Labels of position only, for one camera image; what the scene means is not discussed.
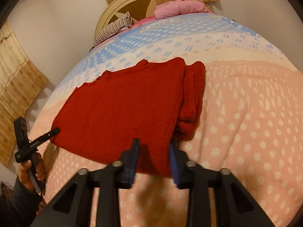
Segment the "left hand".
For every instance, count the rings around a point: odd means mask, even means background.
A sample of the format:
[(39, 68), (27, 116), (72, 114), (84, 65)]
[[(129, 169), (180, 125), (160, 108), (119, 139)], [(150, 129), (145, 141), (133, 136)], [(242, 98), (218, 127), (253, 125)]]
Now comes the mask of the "left hand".
[(30, 159), (19, 164), (17, 177), (30, 193), (40, 194), (43, 189), (40, 189), (38, 181), (42, 182), (46, 178), (46, 168), (39, 152), (35, 153), (35, 157), (37, 159), (35, 165)]

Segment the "dark sleeved left forearm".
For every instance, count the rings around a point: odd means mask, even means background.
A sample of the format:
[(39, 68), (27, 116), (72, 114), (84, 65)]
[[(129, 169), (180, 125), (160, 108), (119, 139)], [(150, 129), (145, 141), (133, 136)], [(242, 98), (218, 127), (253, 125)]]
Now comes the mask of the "dark sleeved left forearm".
[(16, 178), (11, 199), (1, 198), (1, 226), (30, 226), (42, 200), (41, 195), (28, 191)]

